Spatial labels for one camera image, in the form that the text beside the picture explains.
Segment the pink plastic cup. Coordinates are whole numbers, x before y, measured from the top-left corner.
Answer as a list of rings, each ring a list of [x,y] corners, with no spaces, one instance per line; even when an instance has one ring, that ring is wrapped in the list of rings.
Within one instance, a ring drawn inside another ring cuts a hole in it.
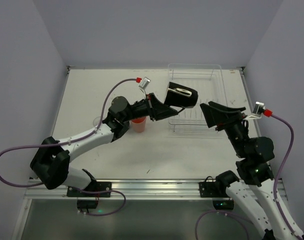
[[[136,118],[130,121],[131,123],[131,127],[132,129],[136,132],[136,133],[142,133],[145,131],[146,128],[146,117],[140,117],[140,118]]]

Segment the black metal mug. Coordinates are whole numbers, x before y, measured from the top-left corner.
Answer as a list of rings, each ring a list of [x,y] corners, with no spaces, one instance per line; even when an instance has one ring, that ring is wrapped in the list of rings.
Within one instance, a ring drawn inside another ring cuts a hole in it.
[[[191,109],[197,104],[198,98],[199,94],[195,89],[170,81],[167,86],[164,104]]]

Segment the clear faceted glass cup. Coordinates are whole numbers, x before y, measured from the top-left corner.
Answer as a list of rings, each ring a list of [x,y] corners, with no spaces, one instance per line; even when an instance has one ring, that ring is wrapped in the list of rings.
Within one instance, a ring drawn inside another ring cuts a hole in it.
[[[93,127],[97,129],[101,126],[101,124],[102,124],[101,116],[96,117],[92,122]]]

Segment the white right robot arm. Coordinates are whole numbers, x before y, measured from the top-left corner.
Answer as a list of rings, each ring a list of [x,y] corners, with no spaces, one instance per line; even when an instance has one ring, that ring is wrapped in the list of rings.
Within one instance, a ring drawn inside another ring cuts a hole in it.
[[[256,102],[251,115],[245,108],[231,108],[210,101],[200,108],[209,128],[225,131],[236,156],[237,174],[226,171],[216,176],[214,185],[226,194],[249,218],[263,240],[304,240],[278,190],[279,175],[268,162],[273,160],[274,143],[265,136],[249,137],[249,121],[262,116],[277,118],[262,102]]]

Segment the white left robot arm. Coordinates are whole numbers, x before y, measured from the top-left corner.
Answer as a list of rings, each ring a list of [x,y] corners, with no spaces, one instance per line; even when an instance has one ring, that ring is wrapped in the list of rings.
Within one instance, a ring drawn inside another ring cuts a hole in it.
[[[174,107],[160,102],[153,93],[134,104],[123,96],[117,96],[98,126],[68,138],[66,143],[53,137],[46,138],[33,157],[30,168],[49,190],[60,185],[93,189],[95,178],[85,169],[70,167],[70,163],[98,146],[120,139],[128,131],[131,120],[150,117],[159,121],[176,116],[185,109],[181,106],[175,110]]]

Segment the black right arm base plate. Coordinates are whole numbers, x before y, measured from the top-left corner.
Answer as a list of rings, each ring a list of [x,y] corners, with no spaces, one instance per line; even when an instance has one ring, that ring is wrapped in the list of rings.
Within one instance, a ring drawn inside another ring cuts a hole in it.
[[[201,181],[198,184],[201,198],[228,198],[226,189],[232,186],[232,183],[223,181]]]

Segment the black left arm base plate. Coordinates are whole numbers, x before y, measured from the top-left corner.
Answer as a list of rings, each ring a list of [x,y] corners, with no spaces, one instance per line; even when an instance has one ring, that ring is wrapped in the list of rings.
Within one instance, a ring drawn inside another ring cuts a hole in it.
[[[83,190],[77,190],[76,188],[69,187],[67,190],[66,195],[68,197],[75,197],[75,198],[86,198],[86,197],[103,197],[103,198],[109,198],[111,193],[110,192],[104,192],[109,191],[112,188],[112,183],[109,181],[95,181],[89,184],[85,189]],[[84,191],[87,192],[104,192],[99,194],[94,193],[84,193]]]

